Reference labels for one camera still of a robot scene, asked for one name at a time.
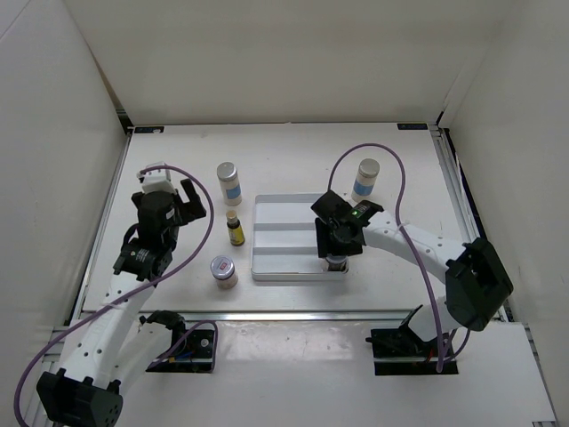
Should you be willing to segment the short red-logo jar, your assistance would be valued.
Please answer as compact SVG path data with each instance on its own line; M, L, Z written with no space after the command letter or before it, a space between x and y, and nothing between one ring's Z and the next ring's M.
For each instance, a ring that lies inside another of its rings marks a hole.
M210 264L210 271L220 289L230 289L238 282L235 264L226 255L215 257Z
M325 257L325 270L330 272L344 273L349 268L349 259L347 256L329 255Z

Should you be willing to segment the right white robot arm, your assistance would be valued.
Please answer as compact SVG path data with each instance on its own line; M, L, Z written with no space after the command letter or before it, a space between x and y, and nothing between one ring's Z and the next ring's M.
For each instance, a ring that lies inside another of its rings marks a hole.
M428 291L422 305L398 328L400 347L422 354L441 334L464 327L483 331L514 287L494 246L484 238L461 243L397 221L382 206L364 200L352 206L335 192L312 206L316 215L317 252L321 258L360 255L365 248L386 251L419 267L425 279L436 278L445 295Z

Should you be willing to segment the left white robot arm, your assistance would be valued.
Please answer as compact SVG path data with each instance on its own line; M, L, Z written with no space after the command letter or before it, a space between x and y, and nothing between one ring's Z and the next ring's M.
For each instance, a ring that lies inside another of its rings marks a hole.
M85 329L76 348L54 373L41 374L36 392L48 419L64 426L113 426L136 377L161 357L176 356L187 339L181 316L155 312L138 335L127 335L156 286L171 268L180 228L213 217L204 185L192 178L175 189L164 169L144 173L132 195L137 221L125 232L100 308L62 333Z

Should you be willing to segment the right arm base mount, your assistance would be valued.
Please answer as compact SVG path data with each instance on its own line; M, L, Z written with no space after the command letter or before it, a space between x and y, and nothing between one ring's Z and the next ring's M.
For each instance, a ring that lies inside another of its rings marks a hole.
M431 309L419 305L395 328L374 328L365 341L372 346L376 376L457 375L452 339L457 328L443 332L438 348Z

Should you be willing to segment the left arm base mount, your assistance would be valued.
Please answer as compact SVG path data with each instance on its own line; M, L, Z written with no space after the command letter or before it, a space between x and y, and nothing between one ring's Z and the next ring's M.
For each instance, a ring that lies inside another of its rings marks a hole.
M147 373L212 374L216 364L219 328L215 321L202 320L172 331L172 345L147 368Z

